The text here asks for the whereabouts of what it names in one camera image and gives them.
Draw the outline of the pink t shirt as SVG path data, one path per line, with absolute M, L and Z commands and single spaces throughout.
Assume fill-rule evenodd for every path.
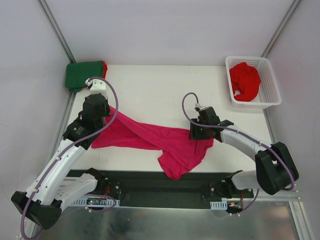
M 158 163 L 166 176 L 178 180 L 205 158 L 213 139 L 191 140 L 190 131 L 135 121 L 121 112 L 93 141 L 93 149 L 106 147 L 162 151 Z

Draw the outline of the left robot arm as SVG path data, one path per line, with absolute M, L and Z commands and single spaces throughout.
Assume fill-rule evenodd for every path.
M 25 191 L 16 191 L 11 202 L 26 218 L 44 230 L 59 220 L 62 212 L 75 200 L 87 193 L 99 195 L 106 189 L 105 175 L 90 168 L 77 180 L 61 187 L 75 162 L 89 149 L 99 130 L 110 116 L 108 100 L 102 94 L 85 97 L 82 110 L 67 126 L 55 154 Z

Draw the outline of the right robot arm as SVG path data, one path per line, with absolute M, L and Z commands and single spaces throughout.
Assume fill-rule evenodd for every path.
M 300 175 L 289 152 L 282 143 L 264 143 L 242 131 L 229 120 L 221 121 L 213 107 L 195 107 L 197 118 L 190 119 L 191 140 L 217 140 L 239 150 L 254 161 L 255 169 L 238 170 L 216 187 L 218 194 L 235 198 L 243 190 L 263 190 L 269 195 L 289 191 Z

